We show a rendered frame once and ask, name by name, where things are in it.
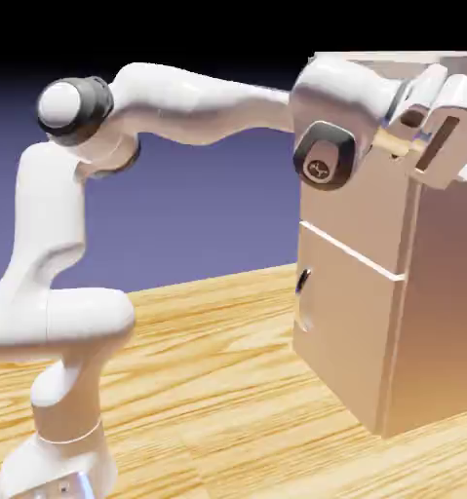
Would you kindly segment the light wooden cabinet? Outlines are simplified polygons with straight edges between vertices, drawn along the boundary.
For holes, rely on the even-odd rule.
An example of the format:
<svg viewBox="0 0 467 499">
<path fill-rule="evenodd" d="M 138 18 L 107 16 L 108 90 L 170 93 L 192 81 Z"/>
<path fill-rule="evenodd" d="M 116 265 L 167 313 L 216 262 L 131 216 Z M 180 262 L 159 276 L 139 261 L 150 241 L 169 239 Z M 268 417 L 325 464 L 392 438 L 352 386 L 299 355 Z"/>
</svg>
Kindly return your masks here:
<svg viewBox="0 0 467 499">
<path fill-rule="evenodd" d="M 467 182 L 431 188 L 409 175 L 409 151 L 466 53 L 318 53 L 290 95 L 301 185 L 342 188 L 374 146 L 419 187 L 407 272 L 388 341 L 376 435 L 391 437 L 467 410 Z"/>
</svg>

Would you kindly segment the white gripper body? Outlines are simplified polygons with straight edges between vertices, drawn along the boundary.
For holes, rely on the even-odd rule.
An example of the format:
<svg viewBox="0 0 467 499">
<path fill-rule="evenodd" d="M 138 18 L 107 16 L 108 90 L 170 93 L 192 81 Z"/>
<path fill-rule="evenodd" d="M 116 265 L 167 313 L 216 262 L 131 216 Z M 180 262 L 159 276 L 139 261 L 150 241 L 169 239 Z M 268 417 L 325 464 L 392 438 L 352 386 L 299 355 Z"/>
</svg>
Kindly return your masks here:
<svg viewBox="0 0 467 499">
<path fill-rule="evenodd" d="M 467 165 L 467 75 L 448 77 L 409 151 L 409 175 L 445 189 Z"/>
</svg>

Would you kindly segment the plain wooden cabinet door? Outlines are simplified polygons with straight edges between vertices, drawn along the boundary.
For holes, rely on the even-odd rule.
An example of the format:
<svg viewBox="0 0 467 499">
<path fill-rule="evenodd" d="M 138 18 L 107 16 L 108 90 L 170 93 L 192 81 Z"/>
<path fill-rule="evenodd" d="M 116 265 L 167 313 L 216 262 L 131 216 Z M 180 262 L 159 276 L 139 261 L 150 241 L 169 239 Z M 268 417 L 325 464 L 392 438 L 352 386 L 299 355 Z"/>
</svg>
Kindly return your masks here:
<svg viewBox="0 0 467 499">
<path fill-rule="evenodd" d="M 319 191 L 303 183 L 300 218 L 399 280 L 407 272 L 418 191 L 391 153 L 374 146 L 342 188 Z"/>
</svg>

